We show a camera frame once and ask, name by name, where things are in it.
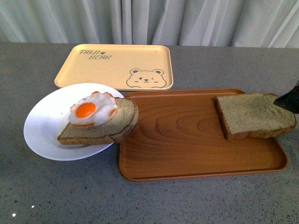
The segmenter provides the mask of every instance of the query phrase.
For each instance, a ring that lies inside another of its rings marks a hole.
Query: fried egg
[[[77,127],[94,127],[109,121],[116,112],[115,98],[96,91],[71,107],[69,121]]]

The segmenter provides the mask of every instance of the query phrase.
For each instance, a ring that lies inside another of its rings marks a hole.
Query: bear illustration
[[[127,85],[137,88],[163,88],[166,81],[163,78],[163,70],[154,69],[153,71],[132,69],[131,76],[127,80]]]

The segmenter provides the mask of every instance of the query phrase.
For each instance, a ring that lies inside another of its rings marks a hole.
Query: speckled countertop
[[[0,223],[299,223],[298,127],[278,137],[289,166],[266,174],[132,182],[119,170],[117,144],[77,161],[35,154],[23,137],[25,119],[57,90],[54,78],[74,46],[0,43]],[[299,80],[299,49],[169,49],[173,90],[282,95]]]

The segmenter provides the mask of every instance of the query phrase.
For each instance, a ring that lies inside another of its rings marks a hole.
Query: whole wheat bread
[[[225,138],[270,138],[292,131],[296,117],[273,104],[277,97],[262,93],[216,97]]]
[[[127,98],[115,98],[117,113],[108,122],[89,128],[68,123],[57,140],[63,145],[103,145],[119,143],[134,130],[138,120],[136,103]]]

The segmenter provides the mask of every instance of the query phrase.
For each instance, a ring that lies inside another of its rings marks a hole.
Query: beige tray
[[[54,83],[59,88],[99,83],[120,91],[168,90],[173,85],[170,51],[157,45],[80,44]]]
[[[132,181],[277,172],[288,157],[276,138],[227,141],[214,99],[236,89],[132,92],[139,108],[120,144],[120,170]]]

